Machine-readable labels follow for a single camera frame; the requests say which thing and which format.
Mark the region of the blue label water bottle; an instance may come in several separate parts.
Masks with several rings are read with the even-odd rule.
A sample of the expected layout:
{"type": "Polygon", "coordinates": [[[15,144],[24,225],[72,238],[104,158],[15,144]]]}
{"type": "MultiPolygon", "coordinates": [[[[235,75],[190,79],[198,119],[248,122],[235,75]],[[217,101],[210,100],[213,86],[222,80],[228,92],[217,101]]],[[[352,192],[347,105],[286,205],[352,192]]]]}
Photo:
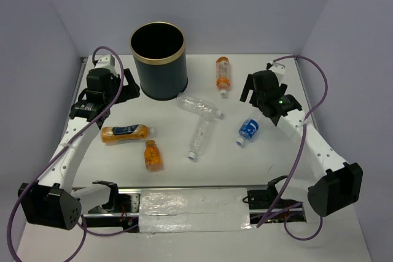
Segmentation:
{"type": "Polygon", "coordinates": [[[238,130],[238,137],[236,143],[239,146],[243,146],[245,142],[249,142],[253,139],[255,134],[258,132],[261,126],[261,121],[264,118],[263,113],[259,109],[255,109],[253,113],[246,118],[238,130]]]}

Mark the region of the large orange milk tea bottle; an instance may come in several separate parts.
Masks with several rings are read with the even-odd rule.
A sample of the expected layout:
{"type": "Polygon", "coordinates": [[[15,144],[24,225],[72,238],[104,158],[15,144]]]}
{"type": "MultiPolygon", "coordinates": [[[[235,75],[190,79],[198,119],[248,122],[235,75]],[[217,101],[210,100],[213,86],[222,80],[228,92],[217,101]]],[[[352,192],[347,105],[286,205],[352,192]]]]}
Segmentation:
{"type": "Polygon", "coordinates": [[[105,144],[120,141],[140,141],[155,134],[155,129],[143,124],[124,127],[103,127],[101,129],[101,140],[105,144]]]}

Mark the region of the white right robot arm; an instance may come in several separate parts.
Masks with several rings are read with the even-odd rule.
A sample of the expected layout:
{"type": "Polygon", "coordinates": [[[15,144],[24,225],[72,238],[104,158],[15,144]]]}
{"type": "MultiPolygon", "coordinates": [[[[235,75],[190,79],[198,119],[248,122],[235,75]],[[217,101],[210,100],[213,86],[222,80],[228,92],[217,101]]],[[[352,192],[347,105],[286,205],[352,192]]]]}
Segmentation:
{"type": "Polygon", "coordinates": [[[308,202],[321,217],[358,201],[363,170],[359,164],[349,164],[329,146],[315,127],[307,122],[301,104],[291,94],[285,94],[287,85],[279,83],[271,70],[258,71],[247,76],[240,101],[247,99],[275,126],[294,142],[301,141],[309,156],[309,165],[317,180],[308,188],[308,202]]]}

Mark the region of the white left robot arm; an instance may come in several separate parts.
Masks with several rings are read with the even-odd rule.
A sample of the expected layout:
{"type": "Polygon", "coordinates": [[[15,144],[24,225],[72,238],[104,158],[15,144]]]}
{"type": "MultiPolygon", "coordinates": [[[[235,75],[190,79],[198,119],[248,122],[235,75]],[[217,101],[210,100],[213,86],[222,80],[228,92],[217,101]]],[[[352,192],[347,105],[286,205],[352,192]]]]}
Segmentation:
{"type": "Polygon", "coordinates": [[[28,223],[70,230],[89,210],[101,207],[113,212],[119,207],[119,189],[114,182],[97,180],[77,191],[72,184],[87,149],[110,114],[106,107],[139,96],[131,71],[125,69],[124,75],[126,85],[112,70],[88,72],[87,87],[71,106],[68,127],[56,150],[60,156],[33,185],[23,183],[18,190],[28,223]]]}

